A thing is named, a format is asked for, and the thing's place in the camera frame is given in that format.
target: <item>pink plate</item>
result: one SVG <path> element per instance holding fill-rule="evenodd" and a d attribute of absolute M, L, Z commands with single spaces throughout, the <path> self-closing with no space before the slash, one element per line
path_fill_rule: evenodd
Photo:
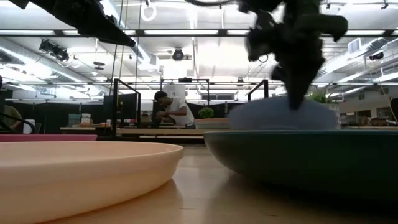
<path fill-rule="evenodd" d="M 95 134 L 0 134 L 0 142 L 95 141 Z"/>

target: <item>dark teal bowl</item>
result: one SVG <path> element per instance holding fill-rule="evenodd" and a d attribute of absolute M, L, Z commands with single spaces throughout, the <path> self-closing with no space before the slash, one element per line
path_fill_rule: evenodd
<path fill-rule="evenodd" d="M 227 168 L 296 190 L 398 202 L 398 131 L 208 132 Z"/>

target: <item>black cap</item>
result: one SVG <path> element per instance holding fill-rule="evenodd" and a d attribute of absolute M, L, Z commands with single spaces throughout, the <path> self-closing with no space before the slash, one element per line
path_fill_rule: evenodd
<path fill-rule="evenodd" d="M 163 91 L 157 91 L 155 93 L 155 100 L 157 101 L 158 99 L 167 96 L 167 93 L 163 92 Z"/>

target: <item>workbench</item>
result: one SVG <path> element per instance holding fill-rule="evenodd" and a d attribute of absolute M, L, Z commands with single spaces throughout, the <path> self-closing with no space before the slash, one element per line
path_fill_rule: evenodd
<path fill-rule="evenodd" d="M 393 209 L 395 215 L 386 215 L 359 206 L 315 202 L 259 185 L 222 166 L 201 146 L 185 148 L 175 175 L 162 187 L 119 205 L 47 224 L 398 223 Z"/>

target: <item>green plant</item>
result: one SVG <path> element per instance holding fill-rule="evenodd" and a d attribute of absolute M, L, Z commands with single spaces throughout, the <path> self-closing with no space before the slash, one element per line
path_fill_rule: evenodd
<path fill-rule="evenodd" d="M 214 116 L 214 110 L 209 107 L 204 107 L 200 109 L 198 115 L 202 119 L 212 118 Z"/>
<path fill-rule="evenodd" d="M 315 90 L 307 97 L 307 99 L 315 100 L 318 103 L 332 103 L 329 98 L 330 95 L 327 94 L 329 85 L 330 83 L 326 87 Z"/>

